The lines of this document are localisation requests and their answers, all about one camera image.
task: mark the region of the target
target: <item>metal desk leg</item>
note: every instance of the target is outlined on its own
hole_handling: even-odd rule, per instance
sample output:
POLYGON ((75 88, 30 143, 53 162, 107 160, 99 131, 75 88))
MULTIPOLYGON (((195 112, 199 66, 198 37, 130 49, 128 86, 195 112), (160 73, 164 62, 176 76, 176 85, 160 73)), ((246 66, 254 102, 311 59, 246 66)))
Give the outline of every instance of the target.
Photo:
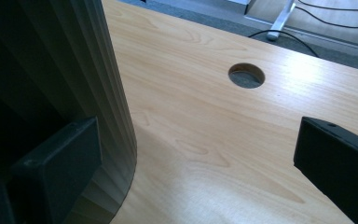
MULTIPOLYGON (((295 6, 296 6, 295 0, 288 0, 281 14, 279 14, 277 20, 272 25, 271 30, 281 31, 283 29, 283 26, 286 24, 287 20, 289 19, 290 14, 292 14, 293 9, 295 9, 295 6)), ((278 39, 278 37, 279 37, 278 32, 267 33, 268 40, 275 41, 278 39)))

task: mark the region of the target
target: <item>floor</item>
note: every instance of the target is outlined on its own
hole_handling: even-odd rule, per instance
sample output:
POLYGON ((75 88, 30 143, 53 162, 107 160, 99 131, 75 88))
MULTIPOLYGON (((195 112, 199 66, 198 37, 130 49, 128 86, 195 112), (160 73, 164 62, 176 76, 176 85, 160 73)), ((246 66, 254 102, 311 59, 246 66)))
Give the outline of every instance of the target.
MULTIPOLYGON (((302 2, 320 7, 358 9, 358 0, 305 0, 302 2)), ((247 13, 247 17, 261 21, 274 22, 286 3, 286 0, 255 0, 254 4, 247 13)), ((295 1, 295 4, 296 7, 306 9, 324 21, 351 27, 358 27, 358 12, 337 11, 311 7, 298 1, 295 1)), ((298 8, 295 8, 288 22, 286 23, 286 26, 299 31, 309 32, 315 35, 324 36, 336 41, 358 46, 358 28, 344 28, 325 24, 321 21, 317 21, 315 18, 312 18, 311 15, 298 8)))
MULTIPOLYGON (((321 2, 321 1, 311 1, 311 0, 308 1, 311 3, 321 2)), ((228 0, 199 0, 199 1, 148 0, 147 2, 158 2, 158 3, 170 5, 172 7, 178 7, 196 13, 204 14, 207 16, 212 16, 217 19, 232 21, 237 24, 245 25, 248 27, 254 27, 255 29, 258 30, 267 30, 271 27, 271 24, 273 23, 273 18, 276 15, 278 15, 282 10, 282 6, 286 3, 286 0, 280 0, 280 1, 256 0, 255 3, 252 5, 252 7, 249 9, 248 14, 246 16, 244 16, 244 10, 245 10, 244 5, 233 3, 228 0), (265 4, 268 1, 274 2, 270 4, 272 7, 266 7, 265 4), (269 13, 260 13, 260 11, 262 11, 260 8, 266 9, 267 11, 269 11, 269 13)), ((345 3, 345 2, 358 3, 358 0, 354 0, 354 1, 336 0, 333 2, 335 3, 334 7, 339 7, 340 3, 345 3)), ((297 15, 300 18, 307 18, 304 21, 312 22, 312 26, 310 26, 310 28, 312 29, 313 32, 305 31, 304 29, 295 29, 293 25, 293 23, 295 22, 290 20, 288 22, 289 26, 285 27, 285 31, 292 35, 295 35, 296 37, 300 38, 301 40, 307 43, 358 57, 358 41, 356 40, 358 34, 357 37, 352 36, 351 38, 349 38, 349 40, 348 39, 345 40, 342 38, 339 39, 338 37, 344 36, 343 34, 339 34, 339 33, 337 33, 336 37, 329 37, 325 32, 326 30, 329 29, 333 30, 332 27, 326 27, 326 25, 322 24, 321 22, 312 21, 312 19, 310 19, 309 16, 307 16, 307 14, 305 15, 304 14, 305 13, 301 15, 301 11, 298 11, 294 13, 293 16, 297 15), (316 34, 315 30, 321 30, 322 34, 316 34)), ((350 21, 353 21, 353 17, 346 17, 346 18, 348 18, 350 21)), ((308 28, 308 25, 304 25, 304 24, 298 26, 308 28)), ((355 31, 351 30, 346 32, 358 33, 358 30, 355 31)))

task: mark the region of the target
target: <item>desk surface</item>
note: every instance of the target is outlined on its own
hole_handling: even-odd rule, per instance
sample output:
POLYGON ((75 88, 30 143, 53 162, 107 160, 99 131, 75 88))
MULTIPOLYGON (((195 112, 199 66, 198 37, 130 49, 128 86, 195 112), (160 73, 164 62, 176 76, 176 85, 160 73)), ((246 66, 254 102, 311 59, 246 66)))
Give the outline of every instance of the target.
POLYGON ((358 134, 358 70, 103 2, 138 141, 112 223, 351 223, 293 165, 302 116, 358 134), (252 63, 257 89, 228 69, 252 63))

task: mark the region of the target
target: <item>black cable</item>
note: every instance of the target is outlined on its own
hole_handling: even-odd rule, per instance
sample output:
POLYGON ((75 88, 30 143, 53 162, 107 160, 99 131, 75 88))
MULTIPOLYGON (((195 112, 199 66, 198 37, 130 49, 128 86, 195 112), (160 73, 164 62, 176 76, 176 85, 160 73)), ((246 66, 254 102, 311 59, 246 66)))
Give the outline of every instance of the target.
MULTIPOLYGON (((312 4, 309 4, 309 3, 305 3, 301 0, 298 0, 298 2, 306 5, 306 6, 309 6, 309 7, 317 7, 317 8, 322 8, 322 9, 329 9, 329 10, 338 10, 338 11, 354 11, 354 12, 358 12, 358 9, 352 9, 352 8, 337 8, 337 7, 321 7, 321 6, 316 6, 316 5, 312 5, 312 4)), ((334 26, 338 26, 338 27, 343 27, 343 28, 350 28, 350 29, 358 29, 358 26, 348 26, 348 25, 341 25, 341 24, 336 24, 336 23, 332 23, 332 22, 329 22, 329 21, 324 21, 320 18, 318 18, 317 16, 313 15, 312 13, 310 13, 309 11, 307 11, 306 9, 304 8, 301 8, 301 7, 296 7, 297 9, 300 9, 306 13, 308 13, 309 15, 311 15, 314 19, 318 20, 318 21, 321 21, 323 23, 326 23, 326 24, 329 24, 329 25, 334 25, 334 26)))
POLYGON ((312 16, 313 18, 315 18, 318 21, 321 21, 323 23, 329 24, 329 25, 334 25, 334 26, 338 26, 338 27, 343 27, 343 28, 350 28, 350 29, 358 29, 358 26, 347 26, 347 25, 341 25, 341 24, 336 24, 336 23, 332 23, 329 21, 324 21, 322 19, 320 19, 319 17, 313 15, 312 13, 310 13, 309 11, 307 11, 306 9, 302 8, 302 7, 296 7, 297 9, 304 11, 306 13, 308 13, 310 16, 312 16))
POLYGON ((358 12, 358 9, 352 9, 352 8, 339 8, 339 7, 321 7, 321 6, 316 6, 316 5, 313 5, 313 4, 309 4, 309 3, 305 3, 301 0, 298 0, 298 2, 306 5, 306 6, 309 6, 309 7, 318 7, 318 8, 323 8, 323 9, 330 9, 330 10, 337 10, 337 11, 357 11, 358 12))
POLYGON ((249 37, 249 38, 252 38, 252 37, 254 37, 255 35, 260 35, 260 34, 267 33, 267 32, 277 32, 277 33, 280 33, 280 34, 289 35, 289 36, 291 36, 292 38, 294 38, 296 41, 300 42, 302 45, 304 45, 305 47, 307 47, 307 49, 309 49, 310 52, 312 52, 312 54, 315 55, 315 57, 320 58, 319 55, 318 55, 308 44, 306 44, 306 43, 303 42, 302 40, 298 39, 298 38, 295 37, 294 35, 291 35, 291 34, 289 34, 289 33, 286 33, 285 31, 280 31, 280 30, 265 30, 265 31, 260 31, 260 32, 257 32, 257 33, 255 33, 255 34, 249 35, 248 37, 249 37))

